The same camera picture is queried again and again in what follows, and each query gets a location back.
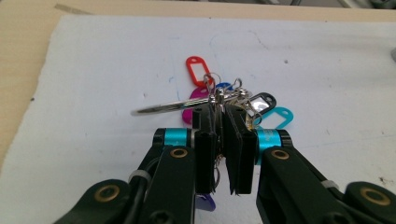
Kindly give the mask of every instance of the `wooden table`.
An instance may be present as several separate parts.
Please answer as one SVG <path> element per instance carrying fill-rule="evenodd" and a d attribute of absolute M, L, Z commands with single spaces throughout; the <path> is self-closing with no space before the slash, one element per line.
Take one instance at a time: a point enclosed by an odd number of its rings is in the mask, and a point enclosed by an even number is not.
<path fill-rule="evenodd" d="M 279 7 L 176 1 L 0 0 L 0 167 L 45 62 L 62 15 L 213 17 L 292 21 L 396 21 L 394 10 Z"/>

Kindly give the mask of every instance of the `key blade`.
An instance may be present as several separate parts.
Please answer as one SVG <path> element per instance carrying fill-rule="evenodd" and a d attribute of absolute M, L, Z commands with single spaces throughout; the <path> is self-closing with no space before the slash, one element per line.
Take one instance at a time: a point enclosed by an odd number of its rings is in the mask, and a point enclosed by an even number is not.
<path fill-rule="evenodd" d="M 166 113 L 170 111 L 176 111 L 180 109 L 187 109 L 195 107 L 198 105 L 206 104 L 208 102 L 207 98 L 190 99 L 182 102 L 174 102 L 165 105 L 153 105 L 143 109 L 133 111 L 132 115 L 144 115 L 144 114 L 154 114 L 154 113 Z"/>

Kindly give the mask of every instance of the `magenta key tag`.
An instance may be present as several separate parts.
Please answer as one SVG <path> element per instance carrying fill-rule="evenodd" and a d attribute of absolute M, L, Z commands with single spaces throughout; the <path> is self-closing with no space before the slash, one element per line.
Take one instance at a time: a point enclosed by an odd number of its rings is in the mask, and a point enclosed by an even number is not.
<path fill-rule="evenodd" d="M 209 92 L 206 87 L 198 87 L 191 93 L 190 99 L 204 98 L 208 94 Z M 181 117 L 185 123 L 192 124 L 192 108 L 185 109 Z"/>

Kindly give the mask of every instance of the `white surface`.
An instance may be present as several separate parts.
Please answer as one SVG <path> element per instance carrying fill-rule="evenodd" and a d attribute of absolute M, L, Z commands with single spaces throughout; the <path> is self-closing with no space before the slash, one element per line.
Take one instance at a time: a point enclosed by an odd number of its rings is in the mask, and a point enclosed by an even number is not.
<path fill-rule="evenodd" d="M 294 145 L 342 189 L 396 192 L 395 47 L 395 23 L 64 17 L 7 154 L 0 223 L 51 223 L 91 185 L 127 180 L 157 128 L 182 126 L 181 112 L 131 110 L 187 99 L 191 55 L 289 108 Z M 261 223 L 255 193 L 230 196 L 221 171 L 218 209 L 196 223 Z"/>

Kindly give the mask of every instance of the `gray cable tie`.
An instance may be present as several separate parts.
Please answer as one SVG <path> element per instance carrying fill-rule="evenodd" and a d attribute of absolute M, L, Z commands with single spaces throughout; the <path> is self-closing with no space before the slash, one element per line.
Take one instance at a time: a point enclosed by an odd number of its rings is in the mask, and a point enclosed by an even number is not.
<path fill-rule="evenodd" d="M 321 184 L 323 185 L 323 187 L 325 189 L 329 189 L 329 188 L 337 188 L 337 189 L 339 189 L 338 185 L 332 180 L 323 180 L 321 182 Z"/>
<path fill-rule="evenodd" d="M 131 182 L 132 178 L 134 176 L 136 176 L 136 175 L 147 179 L 148 183 L 151 181 L 151 175 L 147 171 L 145 171 L 145 170 L 135 170 L 129 176 L 128 182 Z"/>

